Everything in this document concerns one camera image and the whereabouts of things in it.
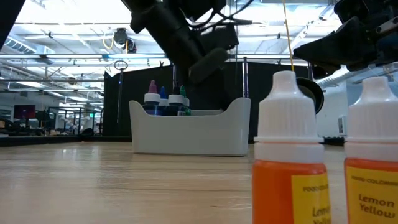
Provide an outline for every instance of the yellow label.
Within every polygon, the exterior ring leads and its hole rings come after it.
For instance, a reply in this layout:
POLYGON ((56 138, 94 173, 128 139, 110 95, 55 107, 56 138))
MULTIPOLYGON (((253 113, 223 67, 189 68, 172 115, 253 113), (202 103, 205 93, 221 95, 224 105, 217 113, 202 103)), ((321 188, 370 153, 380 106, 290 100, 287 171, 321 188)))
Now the yellow label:
POLYGON ((294 224, 331 224, 327 174, 292 176, 294 224))
POLYGON ((351 224, 398 223, 398 172, 346 168, 351 224))

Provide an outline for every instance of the orange bottle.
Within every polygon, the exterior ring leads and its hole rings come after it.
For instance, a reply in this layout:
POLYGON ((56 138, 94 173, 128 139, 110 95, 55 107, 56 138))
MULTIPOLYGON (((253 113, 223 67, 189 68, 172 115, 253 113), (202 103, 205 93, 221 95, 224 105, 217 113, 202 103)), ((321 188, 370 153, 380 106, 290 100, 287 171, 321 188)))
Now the orange bottle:
POLYGON ((329 186, 313 101, 295 73, 277 72, 259 105, 252 174, 253 224, 330 224, 329 186))
POLYGON ((386 77, 363 80, 349 108, 345 177, 350 224, 398 223, 398 98, 386 77))

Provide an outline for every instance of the wooden tabletop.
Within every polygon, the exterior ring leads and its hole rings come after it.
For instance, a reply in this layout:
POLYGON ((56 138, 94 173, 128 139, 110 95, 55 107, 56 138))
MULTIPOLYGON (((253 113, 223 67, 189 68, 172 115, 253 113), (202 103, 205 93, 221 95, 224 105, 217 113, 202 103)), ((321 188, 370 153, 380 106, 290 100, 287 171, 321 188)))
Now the wooden tabletop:
MULTIPOLYGON (((0 149, 0 223, 251 223, 252 153, 131 151, 131 143, 98 142, 0 149)), ((327 147, 336 224, 346 223, 343 158, 341 147, 327 147)))

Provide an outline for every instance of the white basket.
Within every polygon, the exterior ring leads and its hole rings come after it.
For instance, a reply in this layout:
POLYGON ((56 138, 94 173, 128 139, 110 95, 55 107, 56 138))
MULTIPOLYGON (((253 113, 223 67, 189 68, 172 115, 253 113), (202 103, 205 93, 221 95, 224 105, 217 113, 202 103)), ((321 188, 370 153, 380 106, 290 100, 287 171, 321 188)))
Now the white basket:
POLYGON ((134 152, 202 156, 248 153, 249 98, 234 100, 222 113, 207 110, 192 114, 201 116, 151 116, 138 102, 130 101, 134 152))

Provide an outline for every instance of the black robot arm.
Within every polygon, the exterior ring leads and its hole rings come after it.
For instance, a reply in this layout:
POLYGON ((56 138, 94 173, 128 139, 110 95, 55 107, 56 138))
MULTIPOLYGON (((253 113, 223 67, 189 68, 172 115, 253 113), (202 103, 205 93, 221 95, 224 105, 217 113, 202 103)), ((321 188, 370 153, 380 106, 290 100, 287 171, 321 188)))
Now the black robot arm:
POLYGON ((196 21, 210 9, 213 9, 213 17, 225 7, 225 0, 122 2, 131 11, 133 31, 138 34, 147 29, 170 61, 178 69, 186 71, 194 84, 201 83, 215 72, 228 59, 227 50, 239 44, 234 28, 236 23, 191 26, 186 19, 196 21))
MULTIPOLYGON (((341 65, 356 71, 371 64, 398 61, 398 1, 341 0, 335 13, 341 27, 295 49, 295 57, 323 68, 329 75, 341 65)), ((314 72, 314 76, 325 75, 314 72)))

